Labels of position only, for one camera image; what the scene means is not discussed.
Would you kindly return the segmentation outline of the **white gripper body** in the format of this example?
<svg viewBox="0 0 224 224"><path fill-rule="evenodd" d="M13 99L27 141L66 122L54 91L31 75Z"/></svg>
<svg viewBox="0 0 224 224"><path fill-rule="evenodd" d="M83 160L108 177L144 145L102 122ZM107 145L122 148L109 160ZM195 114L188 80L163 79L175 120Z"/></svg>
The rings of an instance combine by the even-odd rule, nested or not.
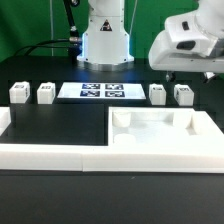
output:
<svg viewBox="0 0 224 224"><path fill-rule="evenodd" d="M154 70L224 73L224 56L203 58L199 54L177 50L171 45L166 31L156 37L148 59Z"/></svg>

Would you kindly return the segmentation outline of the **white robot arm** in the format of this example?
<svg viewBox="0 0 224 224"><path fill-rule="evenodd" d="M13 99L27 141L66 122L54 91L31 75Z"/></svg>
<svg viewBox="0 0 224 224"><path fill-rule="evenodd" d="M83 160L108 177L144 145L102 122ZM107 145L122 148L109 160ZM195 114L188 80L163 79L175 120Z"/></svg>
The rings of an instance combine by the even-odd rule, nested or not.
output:
<svg viewBox="0 0 224 224"><path fill-rule="evenodd" d="M224 73L224 0L197 0L194 11L170 16L148 54L154 70ZM116 71L134 61L124 29L124 0L88 0L89 23L82 35L80 66Z"/></svg>

